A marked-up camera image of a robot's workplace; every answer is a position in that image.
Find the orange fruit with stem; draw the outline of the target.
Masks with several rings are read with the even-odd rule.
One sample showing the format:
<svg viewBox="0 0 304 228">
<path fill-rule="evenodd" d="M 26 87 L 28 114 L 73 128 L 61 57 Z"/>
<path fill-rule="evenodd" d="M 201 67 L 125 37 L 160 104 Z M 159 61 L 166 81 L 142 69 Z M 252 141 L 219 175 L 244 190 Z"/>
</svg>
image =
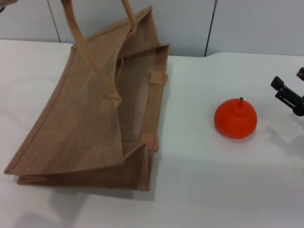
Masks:
<svg viewBox="0 0 304 228">
<path fill-rule="evenodd" d="M 257 113 L 243 97 L 229 99 L 215 110 L 214 126 L 227 138 L 244 139 L 254 132 L 257 126 Z"/>
</svg>

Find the brown jute handbag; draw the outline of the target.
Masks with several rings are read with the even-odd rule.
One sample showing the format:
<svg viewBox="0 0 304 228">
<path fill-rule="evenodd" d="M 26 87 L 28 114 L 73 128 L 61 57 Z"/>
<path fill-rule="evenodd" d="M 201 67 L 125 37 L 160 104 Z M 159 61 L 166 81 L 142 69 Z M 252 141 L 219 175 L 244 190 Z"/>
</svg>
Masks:
<svg viewBox="0 0 304 228">
<path fill-rule="evenodd" d="M 61 0 L 75 44 L 41 115 L 4 170 L 19 185 L 148 191 L 159 148 L 168 45 L 152 7 L 85 38 Z"/>
</svg>

